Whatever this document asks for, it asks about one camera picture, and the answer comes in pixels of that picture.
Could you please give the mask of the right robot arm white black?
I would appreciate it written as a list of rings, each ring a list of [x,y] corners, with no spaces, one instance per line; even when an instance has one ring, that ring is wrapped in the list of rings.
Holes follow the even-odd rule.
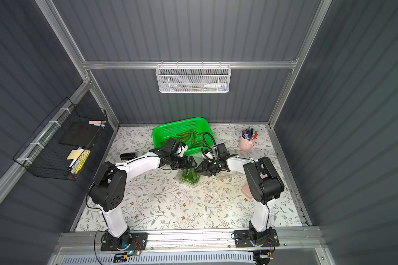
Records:
[[[201,152],[204,160],[195,168],[197,174],[216,176],[221,171],[235,171],[246,176],[249,191],[255,200],[247,235],[251,245],[260,246],[268,243],[279,246],[270,218],[274,204],[285,190],[285,186],[271,159],[261,157],[254,160],[231,155],[225,144],[202,148]]]

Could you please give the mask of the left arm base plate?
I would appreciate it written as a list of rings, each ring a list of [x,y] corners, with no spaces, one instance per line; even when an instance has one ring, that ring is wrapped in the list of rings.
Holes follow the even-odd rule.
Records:
[[[114,237],[105,232],[101,238],[101,251],[144,251],[148,241],[148,233],[124,233]]]

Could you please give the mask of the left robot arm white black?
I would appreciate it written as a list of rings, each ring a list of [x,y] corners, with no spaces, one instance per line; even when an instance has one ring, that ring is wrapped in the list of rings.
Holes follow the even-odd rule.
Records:
[[[151,149],[142,156],[122,163],[105,162],[99,167],[87,195],[101,211],[107,225],[105,233],[110,240],[121,247],[127,247],[131,242],[121,208],[127,181],[163,166],[169,166],[171,170],[194,169],[197,163],[193,157],[185,155],[187,150],[185,143],[171,138],[161,148]]]

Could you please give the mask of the green plastic basket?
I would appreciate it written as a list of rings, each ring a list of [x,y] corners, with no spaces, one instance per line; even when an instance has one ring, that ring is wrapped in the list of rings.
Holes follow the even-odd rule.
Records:
[[[214,136],[208,121],[203,118],[190,118],[160,125],[153,130],[152,137],[155,148],[164,146],[170,138],[174,138],[187,145],[185,155],[194,155],[200,153],[201,148],[207,148],[205,143],[213,145],[210,136],[205,136],[204,141],[204,133]]]

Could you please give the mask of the clear pepper container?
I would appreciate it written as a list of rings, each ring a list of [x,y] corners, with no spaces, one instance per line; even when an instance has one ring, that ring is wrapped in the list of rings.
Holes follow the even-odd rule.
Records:
[[[193,168],[184,169],[180,180],[192,185],[195,185],[200,179],[200,175],[195,172]]]

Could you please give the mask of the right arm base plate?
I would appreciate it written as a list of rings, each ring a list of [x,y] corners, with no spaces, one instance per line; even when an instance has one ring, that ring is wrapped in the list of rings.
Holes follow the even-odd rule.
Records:
[[[253,229],[235,230],[231,234],[231,238],[237,248],[280,246],[277,232],[272,227],[263,232],[256,232]]]

